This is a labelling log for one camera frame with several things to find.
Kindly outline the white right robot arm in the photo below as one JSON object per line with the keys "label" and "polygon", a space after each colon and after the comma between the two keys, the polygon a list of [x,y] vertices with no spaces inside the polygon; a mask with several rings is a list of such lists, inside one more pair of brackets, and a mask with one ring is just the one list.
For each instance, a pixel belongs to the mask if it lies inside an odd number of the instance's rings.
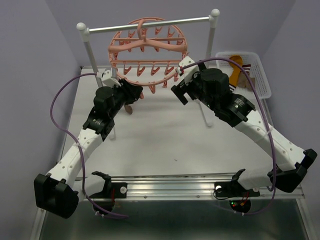
{"label": "white right robot arm", "polygon": [[218,182],[219,197],[240,197],[261,187],[292,193],[300,185],[317,157],[313,149],[294,145],[269,125],[251,101],[230,90],[228,76],[220,69],[179,67],[177,74],[183,80],[171,90],[183,105],[188,103],[185,94],[199,100],[217,118],[246,135],[272,158],[271,166],[243,168],[229,182]]}

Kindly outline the pink round clip hanger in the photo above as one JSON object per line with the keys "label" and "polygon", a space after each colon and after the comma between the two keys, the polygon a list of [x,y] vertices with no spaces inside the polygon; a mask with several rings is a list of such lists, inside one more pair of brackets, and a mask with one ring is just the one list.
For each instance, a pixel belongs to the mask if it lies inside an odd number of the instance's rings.
{"label": "pink round clip hanger", "polygon": [[152,93],[157,85],[166,88],[169,80],[179,80],[176,67],[188,55],[187,39],[178,26],[143,26],[159,21],[159,17],[133,20],[137,28],[118,31],[108,46],[109,62],[117,76]]}

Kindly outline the mustard yellow sock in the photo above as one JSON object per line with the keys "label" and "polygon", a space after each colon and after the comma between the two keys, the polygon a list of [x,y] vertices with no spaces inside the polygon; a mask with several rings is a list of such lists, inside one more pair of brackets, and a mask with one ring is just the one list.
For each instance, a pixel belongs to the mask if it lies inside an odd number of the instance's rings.
{"label": "mustard yellow sock", "polygon": [[[241,67],[243,66],[243,59],[241,56],[232,55],[229,59],[234,61],[235,63],[237,63]],[[229,63],[229,65],[232,67],[232,74],[229,77],[229,88],[233,92],[237,87],[241,70],[231,62]]]}

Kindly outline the brown striped sock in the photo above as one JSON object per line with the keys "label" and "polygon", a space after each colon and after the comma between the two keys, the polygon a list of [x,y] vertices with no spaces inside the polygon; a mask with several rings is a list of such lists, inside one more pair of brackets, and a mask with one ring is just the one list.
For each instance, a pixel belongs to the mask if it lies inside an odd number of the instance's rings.
{"label": "brown striped sock", "polygon": [[127,114],[129,114],[129,115],[133,114],[133,108],[130,105],[124,105],[124,109]]}

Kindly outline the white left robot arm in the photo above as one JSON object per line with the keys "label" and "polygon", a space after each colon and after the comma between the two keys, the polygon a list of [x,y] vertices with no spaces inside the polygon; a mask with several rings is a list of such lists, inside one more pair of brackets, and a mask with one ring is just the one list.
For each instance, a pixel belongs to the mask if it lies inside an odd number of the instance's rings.
{"label": "white left robot arm", "polygon": [[74,144],[57,165],[47,174],[38,174],[34,180],[36,205],[64,219],[76,210],[78,203],[86,197],[98,194],[100,197],[114,198],[116,190],[111,177],[94,171],[79,184],[75,180],[85,162],[94,150],[101,145],[115,126],[114,118],[124,105],[136,102],[143,91],[125,79],[119,86],[103,86],[96,90],[87,120],[82,126]]}

